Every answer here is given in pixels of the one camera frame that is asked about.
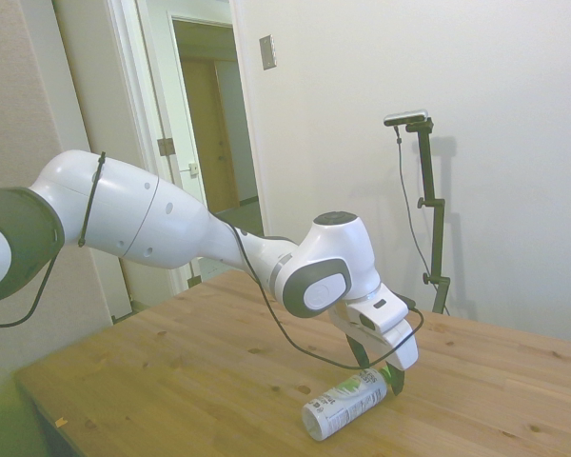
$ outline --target doorway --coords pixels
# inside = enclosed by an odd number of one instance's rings
[[[232,27],[174,20],[173,30],[207,207],[263,236]],[[227,269],[210,259],[200,267],[204,281]]]

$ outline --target can label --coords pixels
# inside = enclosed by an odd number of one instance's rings
[[[306,407],[315,416],[325,438],[377,405],[386,394],[383,377],[369,368],[310,401]]]

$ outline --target baseboard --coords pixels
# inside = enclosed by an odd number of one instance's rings
[[[246,198],[245,200],[241,200],[239,202],[239,206],[244,207],[245,205],[249,205],[250,203],[256,203],[257,201],[258,201],[258,195],[256,195],[255,197]]]

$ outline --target door hinge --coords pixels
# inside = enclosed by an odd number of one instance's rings
[[[190,279],[188,279],[188,288],[192,288],[197,284],[201,284],[201,275],[192,276]]]
[[[159,153],[162,157],[167,157],[168,155],[175,154],[175,146],[173,146],[173,138],[163,138],[157,140],[159,144]]]

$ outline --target black metal stand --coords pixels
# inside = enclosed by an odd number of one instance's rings
[[[444,313],[446,295],[450,287],[450,278],[442,276],[442,251],[444,237],[444,206],[443,198],[436,198],[434,191],[434,174],[431,166],[431,148],[429,146],[429,134],[434,128],[431,117],[423,122],[408,124],[406,131],[416,132],[419,137],[419,152],[421,154],[421,173],[423,176],[423,195],[419,199],[417,208],[423,206],[434,209],[433,238],[431,243],[431,271],[423,274],[423,282],[438,286],[434,300],[433,312]]]

